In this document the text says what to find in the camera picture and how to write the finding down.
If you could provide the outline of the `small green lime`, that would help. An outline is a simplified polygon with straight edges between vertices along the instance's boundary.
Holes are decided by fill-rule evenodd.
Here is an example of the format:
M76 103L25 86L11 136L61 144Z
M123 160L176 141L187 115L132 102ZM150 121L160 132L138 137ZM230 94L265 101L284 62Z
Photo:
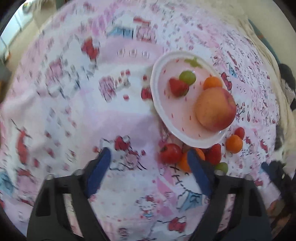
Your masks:
M228 165L227 163L220 162L215 166L215 174L216 175L226 175L228 172Z

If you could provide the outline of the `Hello Kitty bed sheet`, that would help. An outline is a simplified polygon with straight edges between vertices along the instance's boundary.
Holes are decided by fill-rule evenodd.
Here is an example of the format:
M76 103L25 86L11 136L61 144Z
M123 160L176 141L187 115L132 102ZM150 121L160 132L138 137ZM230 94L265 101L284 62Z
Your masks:
M208 204L191 174L158 162L166 143L183 143L162 123L151 67L185 50L214 67L236 102L222 148L228 175L251 175L264 204L279 192L261 169L273 157L278 103L269 72L245 30L220 13L184 1L72 1L23 55L1 105L1 205L27 233L48 174L72 174L103 147L112 164L90 204L111 240L187 240Z

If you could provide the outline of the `black clothing pile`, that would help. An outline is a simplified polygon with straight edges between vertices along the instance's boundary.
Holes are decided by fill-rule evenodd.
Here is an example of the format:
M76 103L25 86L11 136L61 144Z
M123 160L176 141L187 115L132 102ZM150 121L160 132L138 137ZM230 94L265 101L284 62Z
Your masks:
M295 78L292 70L285 64L279 64L280 85L291 110L295 109Z

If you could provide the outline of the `small orange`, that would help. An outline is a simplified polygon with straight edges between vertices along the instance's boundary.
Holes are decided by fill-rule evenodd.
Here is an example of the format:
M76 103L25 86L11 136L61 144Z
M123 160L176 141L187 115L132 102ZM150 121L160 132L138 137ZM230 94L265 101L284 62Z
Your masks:
M237 154L242 150L243 140L238 135L232 135L227 138L225 147L227 151Z
M210 76L208 78L205 79L204 83L203 83L203 89L207 90L210 88L215 88L215 87L223 87L223 84L221 82L221 80L216 77L216 76Z

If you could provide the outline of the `small red cherry tomato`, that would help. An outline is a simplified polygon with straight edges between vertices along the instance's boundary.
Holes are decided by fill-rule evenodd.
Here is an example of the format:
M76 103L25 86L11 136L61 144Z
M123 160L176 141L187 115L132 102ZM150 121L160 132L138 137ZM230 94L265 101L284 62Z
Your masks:
M238 127L235 130L234 134L237 135L238 137L240 137L243 140L244 139L244 136L245 136L245 130L242 127Z

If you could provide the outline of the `large green lime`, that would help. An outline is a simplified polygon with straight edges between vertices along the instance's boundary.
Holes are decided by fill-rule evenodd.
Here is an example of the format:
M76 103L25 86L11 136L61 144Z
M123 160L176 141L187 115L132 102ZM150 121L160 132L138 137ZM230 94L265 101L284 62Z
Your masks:
M196 75L194 72L186 70L179 75L179 80L185 82L188 85L192 85L196 81Z

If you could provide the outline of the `large orange tangerine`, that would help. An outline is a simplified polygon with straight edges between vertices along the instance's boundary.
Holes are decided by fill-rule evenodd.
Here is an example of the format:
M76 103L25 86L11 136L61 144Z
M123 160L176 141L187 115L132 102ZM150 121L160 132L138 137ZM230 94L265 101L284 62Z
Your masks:
M203 160L205 161L205 154L203 153L203 151L199 148L193 148L193 150L195 150L198 154L198 156ZM188 164L188 160L187 160L187 154L189 152L189 149L186 150L183 155L182 155L182 158L181 158L181 161L178 162L178 167L186 172L186 173L191 173L191 169L190 169L190 166Z

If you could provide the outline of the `small red strawberry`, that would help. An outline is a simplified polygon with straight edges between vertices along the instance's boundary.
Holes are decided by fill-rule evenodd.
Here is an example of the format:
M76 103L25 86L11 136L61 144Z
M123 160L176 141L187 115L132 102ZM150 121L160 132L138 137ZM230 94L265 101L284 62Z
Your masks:
M211 148L207 149L204 154L206 161L210 162L214 166L218 165L222 159L221 145L213 145Z

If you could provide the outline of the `pink strawberry pattern plate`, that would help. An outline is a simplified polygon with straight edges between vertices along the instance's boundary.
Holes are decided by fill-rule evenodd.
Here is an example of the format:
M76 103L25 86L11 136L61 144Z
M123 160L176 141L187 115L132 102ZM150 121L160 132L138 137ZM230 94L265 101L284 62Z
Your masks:
M186 96L176 98L171 93L169 79L178 78L186 70L196 75L196 81ZM194 105L209 76L220 78L212 65L187 51L163 54L152 68L150 86L154 107L167 129L190 147L209 148L222 141L226 135L226 129L211 132L201 126L196 118Z

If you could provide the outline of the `large red strawberry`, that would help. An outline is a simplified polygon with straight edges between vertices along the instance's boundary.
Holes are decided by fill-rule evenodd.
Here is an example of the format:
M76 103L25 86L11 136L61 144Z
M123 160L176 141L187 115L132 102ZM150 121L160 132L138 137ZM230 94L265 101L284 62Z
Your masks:
M189 85L177 78L170 78L169 86L174 97L185 96L189 91Z

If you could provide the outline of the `red yellow apple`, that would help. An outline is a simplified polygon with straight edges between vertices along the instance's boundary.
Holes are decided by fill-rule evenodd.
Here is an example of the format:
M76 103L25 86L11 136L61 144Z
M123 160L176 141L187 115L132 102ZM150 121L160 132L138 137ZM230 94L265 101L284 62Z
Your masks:
M233 96L222 87L202 91L195 104L199 123L207 130L219 132L232 124L236 116Z

